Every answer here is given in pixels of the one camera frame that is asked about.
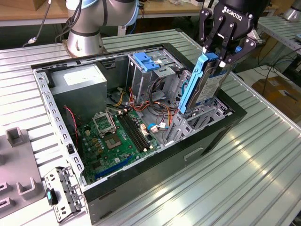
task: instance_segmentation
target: power cable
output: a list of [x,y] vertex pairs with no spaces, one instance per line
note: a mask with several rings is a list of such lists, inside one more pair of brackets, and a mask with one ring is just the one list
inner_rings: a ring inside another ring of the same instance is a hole
[[25,47],[25,46],[30,45],[30,44],[34,44],[34,43],[38,40],[38,38],[39,38],[39,36],[40,36],[40,34],[41,34],[41,31],[42,31],[43,25],[44,25],[44,23],[45,23],[47,14],[48,14],[48,12],[49,12],[50,5],[51,5],[51,0],[48,0],[48,6],[47,6],[47,9],[46,9],[45,15],[44,15],[44,17],[43,17],[43,20],[42,20],[40,29],[39,29],[39,31],[38,31],[38,34],[37,34],[35,37],[29,39],[27,43],[24,43],[24,45],[23,45],[22,47]]

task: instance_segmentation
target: blue tab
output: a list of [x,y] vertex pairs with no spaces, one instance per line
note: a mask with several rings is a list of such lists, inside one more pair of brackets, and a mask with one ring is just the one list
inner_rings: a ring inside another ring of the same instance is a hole
[[140,64],[146,72],[160,68],[160,65],[155,64],[151,57],[146,55],[144,52],[134,53],[133,55],[137,63]]
[[235,49],[235,53],[238,53],[242,50],[242,48],[240,46],[237,46],[236,49]]
[[178,109],[180,110],[180,112],[182,114],[185,113],[186,109],[187,109],[187,104],[189,102],[190,96],[194,93],[196,86],[197,86],[197,82],[200,82],[200,78],[203,77],[204,74],[204,65],[206,62],[208,61],[214,61],[217,60],[218,56],[215,53],[206,53],[206,54],[202,54],[197,61],[197,64],[195,65],[191,78],[189,80],[188,86],[185,89],[185,92],[180,100],[179,103],[179,107]]
[[50,192],[47,192],[47,198],[48,198],[48,200],[51,199],[51,193]]

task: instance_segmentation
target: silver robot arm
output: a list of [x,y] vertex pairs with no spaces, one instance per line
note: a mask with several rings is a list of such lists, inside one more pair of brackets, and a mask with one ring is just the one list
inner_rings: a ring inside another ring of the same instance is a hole
[[[138,0],[83,0],[79,19],[69,32],[68,50],[75,56],[103,52],[100,26],[127,26],[137,19]],[[72,16],[79,0],[67,0],[68,15]]]

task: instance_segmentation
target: aluminum extrusion table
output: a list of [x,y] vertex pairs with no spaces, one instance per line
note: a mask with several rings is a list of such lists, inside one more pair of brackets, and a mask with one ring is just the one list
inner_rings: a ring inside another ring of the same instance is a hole
[[301,21],[292,23],[280,16],[260,17],[258,28],[288,48],[299,49],[296,52],[301,54],[301,42],[295,39],[295,36],[301,33]]
[[[193,63],[201,47],[175,30],[103,39],[108,51],[170,42]],[[66,166],[31,64],[69,58],[61,44],[0,50],[0,134],[27,129],[40,175]],[[233,73],[222,89],[248,114],[202,159],[100,222],[117,225],[289,225],[301,210],[300,128]],[[44,198],[0,225],[57,225]],[[65,225],[89,225],[85,212]]]

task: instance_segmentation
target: red cable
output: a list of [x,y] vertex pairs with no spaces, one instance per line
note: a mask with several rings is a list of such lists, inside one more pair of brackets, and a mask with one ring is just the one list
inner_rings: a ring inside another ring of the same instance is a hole
[[64,107],[67,111],[69,111],[69,113],[71,114],[71,117],[73,118],[73,122],[74,122],[74,126],[75,126],[75,136],[76,136],[76,147],[78,147],[78,140],[79,140],[79,136],[77,134],[77,125],[76,125],[76,121],[75,121],[75,117],[74,114],[72,113],[72,111],[68,108],[68,107]]

